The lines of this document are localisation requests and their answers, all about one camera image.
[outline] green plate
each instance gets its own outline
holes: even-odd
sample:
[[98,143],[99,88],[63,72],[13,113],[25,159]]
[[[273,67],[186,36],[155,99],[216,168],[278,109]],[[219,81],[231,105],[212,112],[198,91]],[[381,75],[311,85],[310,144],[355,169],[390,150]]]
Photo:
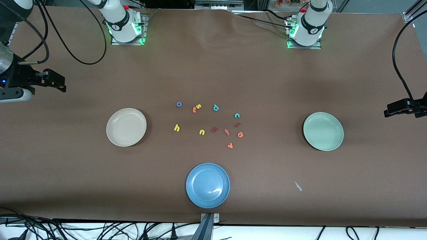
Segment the green plate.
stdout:
[[341,123],[325,112],[316,112],[304,122],[304,136],[308,143],[321,151],[332,151],[339,147],[344,139]]

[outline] plate rim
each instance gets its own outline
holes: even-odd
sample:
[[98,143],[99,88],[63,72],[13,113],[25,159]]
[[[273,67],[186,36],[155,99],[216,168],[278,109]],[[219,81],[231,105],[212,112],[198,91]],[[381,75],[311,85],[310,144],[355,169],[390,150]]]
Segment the plate rim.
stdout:
[[[134,113],[138,114],[139,116],[142,116],[142,118],[143,118],[143,119],[144,119],[144,121],[145,121],[145,131],[144,131],[144,133],[142,134],[141,138],[139,138],[136,142],[133,142],[133,143],[132,143],[132,144],[130,144],[130,145],[119,145],[119,144],[114,143],[114,142],[111,140],[111,138],[110,138],[111,136],[110,136],[110,135],[108,135],[108,126],[112,124],[112,122],[113,122],[113,117],[114,117],[114,116],[116,116],[117,114],[120,114],[120,112],[121,112],[121,111],[126,111],[126,110],[131,110],[131,111],[133,111]],[[114,145],[116,145],[116,146],[120,146],[120,147],[127,147],[127,146],[135,145],[137,142],[141,141],[141,139],[144,137],[144,135],[145,135],[145,133],[146,133],[146,132],[147,132],[147,119],[145,118],[144,114],[143,114],[141,111],[139,111],[138,109],[135,109],[135,108],[122,108],[122,109],[120,109],[120,110],[116,111],[116,112],[115,112],[115,113],[113,113],[113,114],[111,115],[111,117],[108,119],[108,121],[107,121],[107,126],[105,127],[105,133],[107,134],[107,138],[108,138],[108,140],[110,140],[110,142],[111,142],[112,144],[114,144]]]
[[[340,127],[341,132],[342,132],[342,139],[341,139],[340,143],[339,143],[336,147],[334,147],[333,149],[328,149],[328,150],[320,149],[320,148],[318,148],[318,147],[314,146],[314,145],[313,145],[313,144],[312,144],[312,143],[307,139],[307,137],[306,137],[306,125],[307,125],[307,120],[308,120],[310,117],[312,117],[313,115],[318,115],[318,114],[325,114],[325,115],[327,115],[327,116],[329,116],[329,117],[332,117],[332,118],[336,119],[336,120],[337,120],[337,122],[339,123],[339,127]],[[339,146],[341,146],[342,142],[344,141],[344,128],[342,127],[341,122],[338,120],[338,118],[336,118],[335,116],[333,116],[332,114],[327,113],[327,112],[321,112],[321,111],[320,111],[320,112],[315,112],[315,113],[310,114],[310,115],[305,119],[302,130],[303,130],[303,134],[304,134],[304,138],[305,138],[305,140],[307,140],[307,142],[308,142],[312,147],[314,147],[315,149],[320,150],[320,151],[324,151],[324,152],[333,151],[333,150],[337,149]]]
[[[215,206],[213,206],[213,207],[202,207],[202,206],[200,206],[200,205],[198,205],[198,204],[196,204],[194,201],[193,201],[193,199],[190,197],[190,195],[189,195],[189,191],[190,190],[194,190],[194,188],[192,187],[193,185],[192,184],[190,184],[190,182],[192,182],[192,181],[190,181],[190,175],[195,171],[195,169],[197,168],[197,167],[200,167],[200,166],[202,166],[202,165],[213,165],[213,166],[215,166],[215,167],[218,167],[219,169],[221,169],[224,173],[225,173],[225,176],[226,176],[226,181],[227,181],[227,184],[228,184],[228,191],[227,191],[227,194],[224,196],[224,199],[220,202],[220,203],[218,203],[217,205],[215,205]],[[222,203],[224,203],[225,202],[225,200],[227,199],[227,197],[228,197],[228,195],[229,195],[229,193],[230,193],[230,190],[231,190],[231,182],[230,182],[230,177],[228,176],[228,173],[226,172],[226,170],[224,169],[224,168],[222,168],[220,165],[218,165],[218,164],[215,164],[215,163],[202,163],[202,164],[199,164],[199,165],[197,165],[197,166],[195,166],[189,173],[188,173],[188,176],[187,176],[187,180],[186,180],[186,182],[185,182],[185,190],[186,190],[186,192],[187,192],[187,196],[188,196],[188,198],[190,199],[190,201],[194,204],[194,205],[196,205],[197,207],[199,207],[199,208],[204,208],[204,209],[211,209],[211,208],[216,208],[216,207],[218,207],[218,206],[220,206]]]

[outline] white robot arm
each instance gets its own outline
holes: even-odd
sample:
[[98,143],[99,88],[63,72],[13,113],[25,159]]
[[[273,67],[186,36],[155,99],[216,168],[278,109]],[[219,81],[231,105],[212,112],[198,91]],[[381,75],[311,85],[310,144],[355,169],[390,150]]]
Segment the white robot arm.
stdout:
[[101,11],[111,35],[127,43],[141,35],[141,13],[122,6],[120,0],[88,0]]
[[331,0],[311,0],[306,12],[300,12],[295,29],[290,31],[289,37],[302,46],[312,46],[322,36],[325,22],[332,12]]

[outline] brown table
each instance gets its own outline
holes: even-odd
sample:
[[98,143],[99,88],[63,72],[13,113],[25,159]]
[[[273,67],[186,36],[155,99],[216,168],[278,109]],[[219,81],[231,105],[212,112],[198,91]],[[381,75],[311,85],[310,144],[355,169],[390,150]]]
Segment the brown table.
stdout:
[[[80,59],[101,55],[86,9],[49,10]],[[43,32],[38,11],[29,20]],[[160,10],[145,46],[109,45],[94,66],[72,59],[50,30],[51,57],[34,68],[64,75],[67,92],[37,87],[30,102],[0,105],[1,205],[56,218],[197,221],[206,210],[188,199],[185,180],[214,162],[231,180],[212,210],[227,223],[425,226],[427,117],[383,116],[407,97],[391,59],[401,16],[332,14],[328,26],[322,50],[297,50],[286,48],[282,28],[226,11]],[[23,56],[38,42],[22,23],[11,48]],[[427,67],[412,27],[397,62],[421,98]],[[114,146],[107,120],[129,107],[145,114],[147,133],[136,146]],[[344,127],[334,151],[303,137],[304,119],[317,111]]]

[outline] plate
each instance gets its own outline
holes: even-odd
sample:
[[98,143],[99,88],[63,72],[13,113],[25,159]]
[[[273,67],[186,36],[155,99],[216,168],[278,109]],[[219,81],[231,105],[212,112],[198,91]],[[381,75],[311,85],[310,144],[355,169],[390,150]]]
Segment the plate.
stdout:
[[107,137],[114,145],[132,146],[139,142],[147,130],[147,120],[134,108],[118,110],[107,123]]
[[219,165],[203,163],[188,174],[186,189],[188,197],[197,206],[215,208],[227,198],[230,179]]
[[316,112],[308,116],[304,122],[303,131],[307,142],[321,151],[337,149],[344,139],[341,123],[325,112]]

